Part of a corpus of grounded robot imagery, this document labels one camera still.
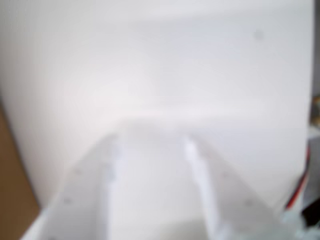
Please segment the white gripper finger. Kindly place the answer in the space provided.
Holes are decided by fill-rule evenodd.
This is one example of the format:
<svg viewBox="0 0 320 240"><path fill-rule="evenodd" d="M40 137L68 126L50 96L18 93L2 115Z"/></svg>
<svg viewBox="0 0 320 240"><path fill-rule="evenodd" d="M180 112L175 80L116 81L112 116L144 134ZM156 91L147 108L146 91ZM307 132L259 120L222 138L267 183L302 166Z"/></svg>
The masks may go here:
<svg viewBox="0 0 320 240"><path fill-rule="evenodd" d="M70 167L58 191L22 239L112 239L112 201L120 159L119 135L107 135L94 144Z"/></svg>
<svg viewBox="0 0 320 240"><path fill-rule="evenodd" d="M184 139L210 240L264 239L282 224L236 169L203 139Z"/></svg>

